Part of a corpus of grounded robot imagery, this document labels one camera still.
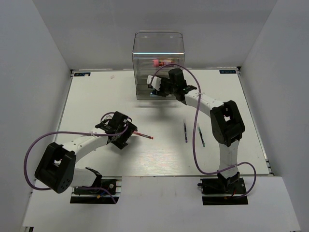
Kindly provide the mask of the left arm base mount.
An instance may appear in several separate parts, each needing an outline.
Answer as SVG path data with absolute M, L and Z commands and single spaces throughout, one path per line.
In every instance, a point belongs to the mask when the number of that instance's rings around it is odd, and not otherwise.
M 121 177 L 103 177 L 101 186 L 86 190 L 73 188 L 71 204 L 116 204 L 120 198 L 122 187 Z

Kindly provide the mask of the green pen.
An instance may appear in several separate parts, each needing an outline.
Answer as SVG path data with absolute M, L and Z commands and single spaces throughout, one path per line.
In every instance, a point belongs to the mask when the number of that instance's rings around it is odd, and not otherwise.
M 206 147 L 206 144 L 205 144 L 205 141 L 204 141 L 204 138 L 203 138 L 203 134 L 202 134 L 202 130 L 201 130 L 199 123 L 197 123 L 197 130 L 198 130 L 198 133 L 199 133 L 203 147 Z

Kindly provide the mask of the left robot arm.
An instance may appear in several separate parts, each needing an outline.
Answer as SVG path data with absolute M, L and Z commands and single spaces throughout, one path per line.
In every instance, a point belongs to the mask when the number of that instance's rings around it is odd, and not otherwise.
M 108 144 L 123 149 L 137 130 L 127 115 L 116 111 L 112 118 L 100 121 L 89 132 L 80 132 L 79 137 L 70 142 L 50 143 L 38 164 L 35 178 L 56 193 L 63 193 L 68 187 L 87 188 L 96 193 L 101 190 L 102 175 L 89 167 L 76 168 L 76 163 Z

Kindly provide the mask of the pink capped glue tube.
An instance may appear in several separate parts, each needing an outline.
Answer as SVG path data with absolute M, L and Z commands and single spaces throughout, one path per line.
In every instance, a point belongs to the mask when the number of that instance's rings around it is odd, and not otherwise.
M 171 59 L 153 59 L 152 63 L 154 67 L 162 67 L 168 64 L 173 64 L 174 61 Z

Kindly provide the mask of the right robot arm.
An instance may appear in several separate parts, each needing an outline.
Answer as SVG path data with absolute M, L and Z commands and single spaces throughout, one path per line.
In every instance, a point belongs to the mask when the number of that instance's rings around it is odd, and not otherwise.
M 222 102 L 203 94 L 200 85 L 188 85 L 179 68 L 169 70 L 168 78 L 149 75 L 147 85 L 154 95 L 173 95 L 184 105 L 194 107 L 197 110 L 195 124 L 199 112 L 210 117 L 211 131 L 219 144 L 219 170 L 215 172 L 219 179 L 218 188 L 225 193 L 234 189 L 239 180 L 238 146 L 245 132 L 237 104 L 234 101 Z

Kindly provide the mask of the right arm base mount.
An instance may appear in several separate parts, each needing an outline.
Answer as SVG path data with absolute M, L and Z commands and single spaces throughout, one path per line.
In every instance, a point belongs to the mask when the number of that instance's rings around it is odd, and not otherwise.
M 202 203 L 207 206 L 248 205 L 243 178 L 231 184 L 227 189 L 218 178 L 204 178 L 197 184 L 202 193 Z

